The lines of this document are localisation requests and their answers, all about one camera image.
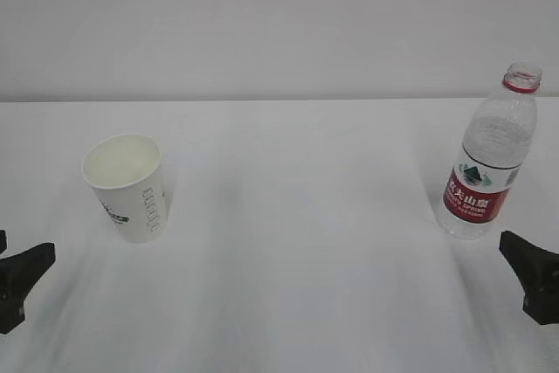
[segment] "table surface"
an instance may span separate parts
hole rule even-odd
[[[8,251],[57,261],[0,337],[2,372],[550,372],[511,229],[559,250],[559,99],[490,234],[436,225],[479,100],[0,105]],[[126,243],[80,177],[98,140],[153,135],[169,225]]]

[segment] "plastic water bottle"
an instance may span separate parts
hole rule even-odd
[[[490,229],[528,154],[541,78],[536,66],[512,64],[470,121],[436,214],[452,235],[476,239]]]

